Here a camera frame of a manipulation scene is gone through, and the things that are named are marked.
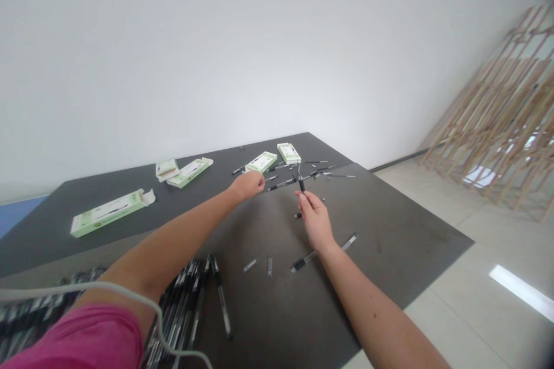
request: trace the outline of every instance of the cable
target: cable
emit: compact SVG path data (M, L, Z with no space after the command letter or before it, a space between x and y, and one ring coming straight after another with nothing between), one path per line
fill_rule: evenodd
M163 335L163 330L162 330L162 323L163 323L162 309L155 302L153 302L149 298L143 297L140 294L135 293L134 291L131 291L127 288L124 288L114 283L108 283L106 281L93 281L91 283L61 285L59 287L51 287L51 288L37 288L37 289L0 288L0 302L27 300L27 299L37 298L37 297L46 297L48 295L65 294L65 293L74 292L74 291L83 291L90 288L108 289L116 292L117 294L124 295L127 298L130 298L132 300L138 301L139 303L146 304L147 306L152 307L156 311L156 315L158 316L158 319L156 321L156 325L158 327L157 333L160 339L160 343L162 344L164 349L167 350L169 354L174 356L199 357L204 361L208 369L214 369L211 362L209 361L208 356L206 356L204 353L198 352L198 351L190 351L190 350L178 351L176 349L173 349L171 346L169 346L169 344L167 343L167 340L165 339L165 336Z

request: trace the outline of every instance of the pen box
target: pen box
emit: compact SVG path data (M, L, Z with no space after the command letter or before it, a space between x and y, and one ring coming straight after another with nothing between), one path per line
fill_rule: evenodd
M277 161L277 155L269 152L263 152L254 160L244 166L245 172L258 171L264 173L271 165Z
M168 185L172 185L182 189L185 187L192 179L210 167L214 161L212 159L206 159L202 157L201 159L196 159L184 166L179 174L171 179L167 180Z
M80 238L108 223L118 220L135 210L151 205L156 196L154 190L144 193L139 189L102 206L77 215L71 224L71 235Z
M291 143L277 144L277 150L281 153L286 164L298 164L302 158Z
M169 159L161 163L156 163L156 177L160 183L179 174L179 166L175 159Z

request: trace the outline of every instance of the pink sleeve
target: pink sleeve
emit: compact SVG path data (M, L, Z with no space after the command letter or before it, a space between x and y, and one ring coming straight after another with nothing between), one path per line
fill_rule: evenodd
M62 317L2 369L135 369L142 354L139 322L133 313L117 306L83 306Z

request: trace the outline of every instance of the baseboard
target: baseboard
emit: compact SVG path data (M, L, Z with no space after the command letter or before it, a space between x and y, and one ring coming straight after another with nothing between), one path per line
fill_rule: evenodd
M440 144L437 146L437 148L441 148L443 145L444 145L444 142L440 143ZM413 159L414 157L423 155L423 154L425 154L425 153L427 152L427 150L429 150L429 147L427 147L426 149L420 150L420 151L418 151L418 152L415 152L415 153L413 153L413 154L410 154L410 155L408 155L408 156L402 157L402 158L400 158L400 159L393 160L393 161L391 161L391 162L389 162L389 163L385 163L385 164L382 164L382 165L380 165L380 166L373 167L373 168L369 169L369 171L370 171L371 173L375 173L376 171L386 169L387 167L394 166L395 164L398 164L398 163L401 163L401 162L403 162L403 161Z

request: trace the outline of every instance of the hand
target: hand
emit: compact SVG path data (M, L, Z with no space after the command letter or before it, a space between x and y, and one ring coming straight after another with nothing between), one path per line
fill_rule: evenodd
M265 179L263 174L257 171L250 171L237 177L229 190L235 192L244 201L264 190Z
M298 196L298 208L302 212L302 218L308 233L310 245L322 253L336 246L327 207L311 192L294 192Z

